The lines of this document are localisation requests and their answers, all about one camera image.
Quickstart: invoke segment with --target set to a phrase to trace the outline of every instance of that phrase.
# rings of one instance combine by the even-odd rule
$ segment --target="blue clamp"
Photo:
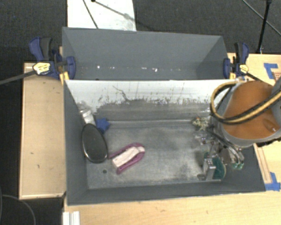
[[[236,77],[245,76],[246,73],[242,71],[241,66],[246,63],[249,57],[249,47],[245,43],[234,43],[236,57],[231,63],[229,58],[224,59],[223,63],[223,74],[226,79],[230,78],[230,73],[234,73]]]
[[[64,71],[69,73],[69,78],[74,79],[76,72],[76,64],[74,57],[67,57],[66,61],[62,61],[62,56],[56,50],[50,50],[50,44],[52,39],[50,37],[35,37],[29,42],[29,49],[32,55],[37,59],[37,62],[45,61],[50,64],[50,71],[44,73],[46,76],[50,76],[55,79],[59,79],[60,72],[59,66],[63,66]]]
[[[273,182],[270,183],[270,184],[265,184],[266,191],[277,191],[277,192],[279,192],[281,190],[281,183],[277,182],[275,173],[270,172],[270,174],[271,174]]]

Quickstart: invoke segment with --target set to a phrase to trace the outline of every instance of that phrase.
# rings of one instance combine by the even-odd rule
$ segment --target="wooden board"
[[[31,66],[25,64],[24,71]],[[62,101],[59,81],[36,75],[24,79],[20,199],[60,197],[66,190]]]

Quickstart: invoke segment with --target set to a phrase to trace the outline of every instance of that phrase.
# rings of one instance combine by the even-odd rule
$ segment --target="gray bin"
[[[152,39],[150,34],[154,37],[151,42],[157,46],[148,45],[148,49],[141,45],[141,41],[147,44]],[[150,32],[63,30],[64,56],[75,57],[75,79],[78,79],[66,81],[64,86],[68,205],[265,190],[252,147],[243,151],[245,165],[241,171],[227,167],[222,181],[201,182],[197,178],[197,174],[202,172],[203,155],[208,147],[200,145],[200,133],[191,121],[197,116],[208,116],[211,93],[219,84],[226,82],[219,80],[222,79],[220,60],[225,53],[222,38],[217,37],[206,48],[206,43],[200,42],[200,38],[204,40],[207,37],[213,38]],[[125,46],[125,49],[120,45],[113,47],[117,39],[126,39],[130,46]],[[179,56],[167,56],[164,60],[161,54],[167,54],[167,49],[172,48],[170,42]],[[198,50],[195,53],[186,51],[190,48]],[[158,57],[143,57],[140,51]],[[212,62],[210,54],[215,51],[222,55]],[[122,64],[122,67],[118,65],[112,69],[113,61]],[[186,73],[186,67],[182,73],[171,71],[175,69],[175,61],[179,68],[188,64],[192,72]],[[206,66],[203,73],[200,66]],[[127,67],[128,72],[122,73],[122,68]],[[120,175],[116,175],[110,160],[101,164],[89,162],[82,152],[83,121],[76,105],[80,101],[91,106],[96,118],[106,117],[111,123],[104,134],[109,153],[129,143],[139,142],[146,149],[144,158]]]

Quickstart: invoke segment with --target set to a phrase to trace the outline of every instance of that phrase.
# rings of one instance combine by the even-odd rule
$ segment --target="dark floor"
[[[266,0],[246,0],[264,14]],[[268,21],[281,33],[281,0],[272,0]],[[32,60],[28,42],[52,37],[61,45],[61,27],[67,24],[67,0],[0,0],[0,79],[22,72]],[[262,20],[241,0],[133,0],[137,30],[222,35],[228,52],[234,42],[245,42],[251,52],[258,46]],[[281,37],[266,26],[264,53],[281,54]],[[21,82],[0,86],[0,185],[17,196],[21,136]],[[3,199],[1,224],[33,224],[29,210]],[[38,225],[61,222],[61,199],[29,201]]]

